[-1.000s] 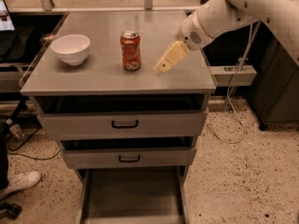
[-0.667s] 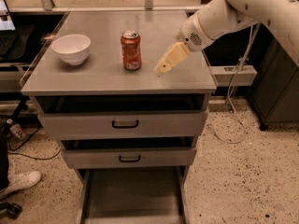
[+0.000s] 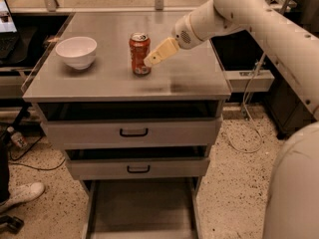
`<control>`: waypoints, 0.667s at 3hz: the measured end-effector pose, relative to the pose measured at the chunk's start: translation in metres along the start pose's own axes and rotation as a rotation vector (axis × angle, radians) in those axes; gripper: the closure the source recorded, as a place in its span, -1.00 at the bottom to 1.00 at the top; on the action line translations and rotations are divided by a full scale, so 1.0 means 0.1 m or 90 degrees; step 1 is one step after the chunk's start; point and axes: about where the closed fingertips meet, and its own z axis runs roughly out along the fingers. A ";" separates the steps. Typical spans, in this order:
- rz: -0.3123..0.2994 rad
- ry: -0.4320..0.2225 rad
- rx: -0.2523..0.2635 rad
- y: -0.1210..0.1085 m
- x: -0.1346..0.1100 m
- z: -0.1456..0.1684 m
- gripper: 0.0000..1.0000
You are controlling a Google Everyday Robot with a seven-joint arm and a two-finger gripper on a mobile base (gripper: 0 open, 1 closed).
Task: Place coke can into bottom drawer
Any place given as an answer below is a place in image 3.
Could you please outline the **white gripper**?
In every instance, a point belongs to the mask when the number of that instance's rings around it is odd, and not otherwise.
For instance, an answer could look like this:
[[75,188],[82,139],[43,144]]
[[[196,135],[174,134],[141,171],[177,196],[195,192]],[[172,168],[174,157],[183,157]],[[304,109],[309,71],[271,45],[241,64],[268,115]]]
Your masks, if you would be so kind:
[[164,39],[144,58],[144,64],[147,67],[152,67],[173,56],[178,52],[179,47],[189,50],[202,43],[192,29],[189,14],[175,22],[171,34],[174,38],[168,37]]

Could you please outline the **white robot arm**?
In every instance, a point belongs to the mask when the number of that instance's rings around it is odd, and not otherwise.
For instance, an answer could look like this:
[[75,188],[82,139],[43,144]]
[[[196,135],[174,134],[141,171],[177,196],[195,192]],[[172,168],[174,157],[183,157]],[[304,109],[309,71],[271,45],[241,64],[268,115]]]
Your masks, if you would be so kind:
[[[208,0],[180,18],[144,62],[151,67],[202,42],[247,31],[307,110],[319,116],[319,39],[265,0]],[[319,122],[296,131],[277,154],[262,239],[319,239]]]

